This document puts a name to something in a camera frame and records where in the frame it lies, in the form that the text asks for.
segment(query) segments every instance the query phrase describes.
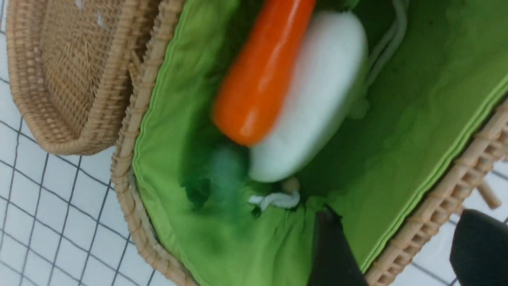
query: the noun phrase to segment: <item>toy vegetable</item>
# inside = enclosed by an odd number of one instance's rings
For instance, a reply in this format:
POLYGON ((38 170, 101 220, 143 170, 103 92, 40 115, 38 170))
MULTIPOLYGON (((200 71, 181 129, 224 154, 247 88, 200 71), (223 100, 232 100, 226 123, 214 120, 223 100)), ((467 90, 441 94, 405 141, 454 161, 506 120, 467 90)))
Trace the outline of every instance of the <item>toy vegetable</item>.
POLYGON ((237 144, 250 147, 272 129, 314 7, 315 0, 265 0, 212 115, 219 130, 237 144))
POLYGON ((307 164, 365 93, 368 46, 352 13, 320 12, 300 51, 273 130, 250 150, 252 179, 275 182, 307 164))

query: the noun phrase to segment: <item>wicker basket lid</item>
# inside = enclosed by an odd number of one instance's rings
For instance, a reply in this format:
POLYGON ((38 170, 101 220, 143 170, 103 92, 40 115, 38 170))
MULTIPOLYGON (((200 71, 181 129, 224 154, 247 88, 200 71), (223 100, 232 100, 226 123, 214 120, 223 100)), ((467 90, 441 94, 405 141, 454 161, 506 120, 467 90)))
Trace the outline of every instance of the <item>wicker basket lid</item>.
POLYGON ((43 149, 88 155, 114 144, 132 92, 129 65, 146 48, 157 6, 152 0, 10 1, 12 96, 43 149))

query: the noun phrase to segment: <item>black object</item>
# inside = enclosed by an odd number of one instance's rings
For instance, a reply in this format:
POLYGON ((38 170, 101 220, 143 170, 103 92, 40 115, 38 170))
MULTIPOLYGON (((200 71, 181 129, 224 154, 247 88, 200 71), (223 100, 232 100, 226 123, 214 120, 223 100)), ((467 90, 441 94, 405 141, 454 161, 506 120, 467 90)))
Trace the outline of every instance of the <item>black object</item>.
POLYGON ((461 286, 508 285, 508 225, 465 210, 455 230, 450 262, 461 286))
POLYGON ((307 286, 368 286, 330 207, 318 212, 314 227, 313 265, 307 286))

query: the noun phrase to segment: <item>white tile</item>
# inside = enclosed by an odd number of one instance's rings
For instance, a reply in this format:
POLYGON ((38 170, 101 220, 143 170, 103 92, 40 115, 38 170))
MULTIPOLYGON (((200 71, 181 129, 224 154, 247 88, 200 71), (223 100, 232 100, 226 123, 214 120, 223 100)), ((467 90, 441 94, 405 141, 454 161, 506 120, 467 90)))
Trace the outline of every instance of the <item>white tile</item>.
MULTIPOLYGON (((508 181, 494 174, 487 174, 485 180, 503 202, 503 206, 496 210, 491 210, 477 190, 473 191, 471 196, 464 201, 463 205, 467 209, 478 210, 497 220, 504 221, 508 217, 508 181)), ((452 220, 457 221, 457 217, 454 216, 452 220)))
POLYGON ((0 163, 0 196, 9 197, 9 189, 11 188, 12 168, 0 163))
POLYGON ((5 210, 7 208, 7 201, 4 199, 0 199, 0 228, 4 229, 4 218, 5 218, 5 210))
POLYGON ((4 236, 4 243, 0 251, 0 260, 7 263, 16 271, 22 272, 27 248, 9 236, 4 236))
POLYGON ((454 232, 455 226, 445 223, 439 233, 423 247, 414 259, 416 264, 448 283, 455 279, 455 273, 450 264, 454 232))
POLYGON ((16 169, 40 183, 46 162, 46 152, 30 139, 20 136, 16 169))
POLYGON ((152 271, 152 267, 138 254, 136 247, 129 244, 120 264, 120 272, 137 284, 146 285, 152 271))
POLYGON ((494 170, 508 177, 508 161, 499 161, 495 163, 494 170))
POLYGON ((33 251, 29 251, 26 259, 25 276, 37 285, 47 285, 50 273, 51 264, 33 251))
MULTIPOLYGON (((151 286, 162 286, 163 284, 153 284, 151 286)), ((443 284, 434 279, 432 276, 416 268, 408 265, 404 271, 397 276, 392 286, 443 286, 443 284)))
POLYGON ((116 198, 116 193, 112 190, 109 190, 100 222, 119 232, 124 237, 129 236, 129 229, 123 217, 120 203, 116 198))
POLYGON ((177 286, 177 285, 175 284, 175 282, 165 278, 161 272, 156 271, 155 274, 153 275, 152 282, 150 283, 150 286, 177 286))
POLYGON ((9 81, 7 67, 7 42, 4 34, 0 34, 0 78, 9 81))
POLYGON ((83 283, 94 286, 111 286, 115 272, 97 259, 90 257, 86 263, 83 283))
POLYGON ((49 261, 54 261, 60 235, 36 221, 30 248, 49 261))
POLYGON ((28 245, 34 219, 13 205, 7 207, 5 232, 28 245))
POLYGON ((2 139, 0 143, 0 160, 11 166, 14 166, 14 158, 16 157, 17 137, 18 134, 14 130, 0 124, 0 138, 2 139))
POLYGON ((136 286, 136 284, 127 280, 127 278, 125 278, 122 274, 118 274, 116 276, 115 284, 113 286, 136 286))
POLYGON ((41 191, 41 199, 37 211, 38 220, 61 233, 66 214, 67 204, 64 201, 46 190, 41 191))
POLYGON ((30 128, 28 127, 28 125, 26 124, 26 121, 23 120, 23 123, 21 124, 21 133, 25 134, 26 136, 32 138, 33 140, 35 140, 35 137, 34 135, 32 134, 32 132, 30 131, 30 128))
POLYGON ((28 279, 23 278, 23 280, 21 281, 21 286, 37 286, 37 285, 35 285, 32 282, 28 281, 28 279))
POLYGON ((18 172, 14 172, 11 202, 35 216, 40 187, 18 172))
POLYGON ((3 81, 0 81, 0 102, 0 121, 18 130, 21 114, 12 100, 11 88, 3 81))
POLYGON ((79 279, 86 260, 86 252, 77 248, 67 239, 63 238, 56 258, 56 265, 69 273, 72 277, 79 279))
POLYGON ((0 264, 0 277, 2 278, 2 286, 16 286, 21 281, 21 275, 12 271, 7 266, 0 264))
POLYGON ((69 201, 76 172, 76 167, 54 155, 49 155, 42 185, 69 201))
POLYGON ((72 204, 80 210, 90 214, 95 219, 99 217, 107 187, 93 180, 83 172, 79 172, 72 204))
POLYGON ((70 207, 64 236, 78 246, 90 249, 96 224, 89 216, 78 211, 75 207, 70 207))
POLYGON ((2 31, 5 32, 6 28, 6 19, 7 19, 7 4, 9 3, 9 0, 4 0, 4 12, 2 16, 2 31))
POLYGON ((99 225, 91 253, 109 266, 117 268, 125 248, 125 239, 99 225))
POLYGON ((104 183, 108 183, 111 178, 111 157, 115 152, 114 147, 110 147, 93 156, 83 156, 81 168, 104 183))
POLYGON ((78 286, 78 281, 63 273, 60 269, 53 270, 50 286, 78 286))

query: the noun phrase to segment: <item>white tile floor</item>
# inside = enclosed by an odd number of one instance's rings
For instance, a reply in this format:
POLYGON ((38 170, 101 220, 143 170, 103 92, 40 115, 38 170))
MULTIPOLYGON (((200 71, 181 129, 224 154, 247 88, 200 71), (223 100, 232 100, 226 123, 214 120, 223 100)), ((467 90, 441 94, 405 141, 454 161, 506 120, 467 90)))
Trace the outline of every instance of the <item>white tile floor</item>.
MULTIPOLYGON (((171 286, 137 254, 109 181, 113 149, 53 156, 35 143, 12 102, 5 6, 0 10, 0 286, 171 286)), ((504 201, 476 192, 465 205, 508 222, 508 163, 487 181, 504 201)), ((393 286, 459 286, 449 263, 454 216, 393 286)))

